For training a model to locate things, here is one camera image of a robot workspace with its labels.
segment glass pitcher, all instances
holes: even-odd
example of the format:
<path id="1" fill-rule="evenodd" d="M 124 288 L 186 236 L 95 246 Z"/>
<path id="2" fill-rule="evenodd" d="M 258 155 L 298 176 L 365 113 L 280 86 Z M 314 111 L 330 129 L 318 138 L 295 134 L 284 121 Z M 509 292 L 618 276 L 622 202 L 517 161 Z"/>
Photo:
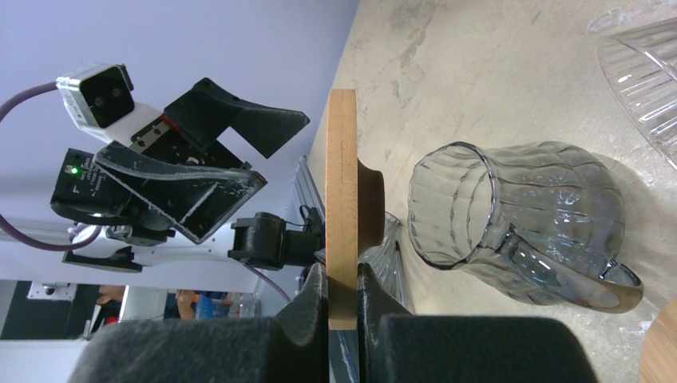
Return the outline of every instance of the glass pitcher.
<path id="1" fill-rule="evenodd" d="M 570 144 L 439 148 L 414 168 L 409 230 L 428 265 L 521 302 L 622 313 L 642 299 L 639 277 L 615 260 L 623 197 L 609 170 Z"/>

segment concrete surface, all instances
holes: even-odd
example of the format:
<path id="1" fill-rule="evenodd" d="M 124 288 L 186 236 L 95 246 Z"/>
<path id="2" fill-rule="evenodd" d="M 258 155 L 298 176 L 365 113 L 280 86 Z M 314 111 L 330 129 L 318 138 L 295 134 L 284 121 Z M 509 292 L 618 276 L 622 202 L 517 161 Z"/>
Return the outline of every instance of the concrete surface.
<path id="1" fill-rule="evenodd" d="M 406 219 L 414 165 L 444 144 L 566 141 L 595 153 L 616 175 L 627 204 L 619 260 L 645 285 L 644 300 L 626 314 L 529 306 L 462 271 L 426 266 L 403 231 L 408 293 L 418 314 L 557 318 L 580 339 L 601 381 L 638 380 L 646 331 L 677 294 L 677 172 L 616 104 L 595 46 L 602 35 L 674 17 L 673 3 L 361 2 L 334 87 L 358 90 L 359 155 L 383 172 L 387 211 Z M 309 159 L 320 189 L 323 126 Z"/>

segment wooden board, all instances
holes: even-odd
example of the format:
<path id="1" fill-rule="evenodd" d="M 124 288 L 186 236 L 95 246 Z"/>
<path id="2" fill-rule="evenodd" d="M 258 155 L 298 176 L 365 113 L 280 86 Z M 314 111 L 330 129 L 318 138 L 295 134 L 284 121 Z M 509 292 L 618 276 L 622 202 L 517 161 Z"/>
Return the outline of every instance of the wooden board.
<path id="1" fill-rule="evenodd" d="M 647 333 L 639 360 L 639 381 L 677 381 L 677 299 L 661 310 Z"/>
<path id="2" fill-rule="evenodd" d="M 325 187 L 329 328 L 355 330 L 358 255 L 382 241 L 385 197 L 383 175 L 358 161 L 357 96 L 352 89 L 333 89 L 329 96 Z"/>

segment purple cable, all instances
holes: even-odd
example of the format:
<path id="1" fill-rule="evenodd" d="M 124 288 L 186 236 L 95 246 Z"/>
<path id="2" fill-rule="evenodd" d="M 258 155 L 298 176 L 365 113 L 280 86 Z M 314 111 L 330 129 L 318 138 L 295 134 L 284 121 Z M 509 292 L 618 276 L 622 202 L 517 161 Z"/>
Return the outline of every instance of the purple cable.
<path id="1" fill-rule="evenodd" d="M 53 90 L 57 90 L 57 84 L 54 82 L 48 82 L 46 84 L 38 85 L 18 93 L 16 96 L 10 98 L 0 105 L 0 122 L 2 122 L 2 120 L 7 116 L 7 114 L 10 113 L 12 109 L 14 109 L 15 106 L 21 104 L 23 101 L 39 96 L 43 93 L 51 92 Z M 24 243 L 30 247 L 35 247 L 36 249 L 47 251 L 77 250 L 94 242 L 94 240 L 99 236 L 99 233 L 101 233 L 101 227 L 97 227 L 94 233 L 92 233 L 90 237 L 82 242 L 73 243 L 70 245 L 54 245 L 52 243 L 38 241 L 37 239 L 30 238 L 28 235 L 21 233 L 16 227 L 12 226 L 11 223 L 7 222 L 2 214 L 0 214 L 0 229 L 21 243 Z"/>
<path id="2" fill-rule="evenodd" d="M 244 263 L 242 264 L 242 266 L 246 267 L 247 270 L 251 271 L 252 273 L 258 275 L 259 278 L 265 281 L 265 283 L 271 285 L 271 287 L 282 296 L 282 299 L 284 299 L 285 302 L 287 303 L 291 302 L 291 298 L 289 298 L 289 295 L 287 295 L 287 293 L 285 293 L 284 290 L 282 290 L 282 287 L 280 287 L 277 283 L 273 282 L 273 280 L 268 278 L 264 273 L 256 270 L 254 267 L 245 265 Z"/>

